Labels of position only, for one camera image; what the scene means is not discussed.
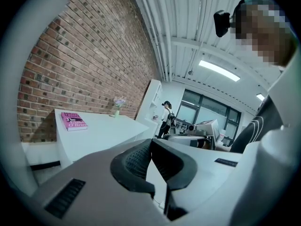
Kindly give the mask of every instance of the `pink book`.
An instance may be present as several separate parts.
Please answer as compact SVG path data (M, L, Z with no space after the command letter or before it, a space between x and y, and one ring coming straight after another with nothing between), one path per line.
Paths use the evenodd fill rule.
M62 112L61 117L67 131L86 130L88 128L87 124L77 113Z

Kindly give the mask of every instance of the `white ceiling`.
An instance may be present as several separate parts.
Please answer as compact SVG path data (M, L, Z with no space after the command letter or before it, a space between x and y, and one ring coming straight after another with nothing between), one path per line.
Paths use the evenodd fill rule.
M257 111L260 100L256 94L267 95L268 88L280 75L279 69L243 50L230 32L222 38L215 34L214 13L225 10L232 15L240 0L136 1L153 39L163 80L207 90L252 114ZM201 59L241 79L234 82L200 67Z

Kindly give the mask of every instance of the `fluorescent light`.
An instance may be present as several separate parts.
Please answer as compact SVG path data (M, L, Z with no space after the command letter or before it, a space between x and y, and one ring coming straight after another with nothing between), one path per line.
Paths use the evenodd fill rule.
M264 100L264 96L262 95L262 94L258 94L258 95L256 95L261 101L263 101Z
M225 70L225 69L223 69L221 67L218 67L216 65L213 65L211 63L208 63L208 62L206 62L204 60L201 60L201 62L198 65L200 65L202 67L205 67L207 69L213 70L215 72L218 72L218 73L220 73L220 74L222 74L224 76L227 76L228 78L234 80L235 82L238 81L238 80L240 80L240 78L238 76L232 74L231 72L229 72L229 71L227 71L227 70Z
M190 102L188 102L188 101L185 101L185 100L182 100L183 102L186 102L186 103L188 103L188 104L191 104L191 105L194 105L193 103L190 103Z

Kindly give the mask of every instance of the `white table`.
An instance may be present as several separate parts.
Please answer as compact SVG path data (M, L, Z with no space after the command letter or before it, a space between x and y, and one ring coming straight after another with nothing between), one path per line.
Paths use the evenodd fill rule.
M62 112L78 113L88 129L67 131L61 118ZM138 135L148 129L125 115L114 118L106 114L55 109L55 120L58 154L63 169L90 153L135 141Z

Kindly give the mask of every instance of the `window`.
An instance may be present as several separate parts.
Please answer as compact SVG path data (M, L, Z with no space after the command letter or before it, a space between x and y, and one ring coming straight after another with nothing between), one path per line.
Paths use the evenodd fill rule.
M198 124L202 121L217 119L219 129L226 131L222 142L230 146L237 133L240 115L240 112L227 105L195 92L185 90L177 114L177 120L185 127L189 124Z

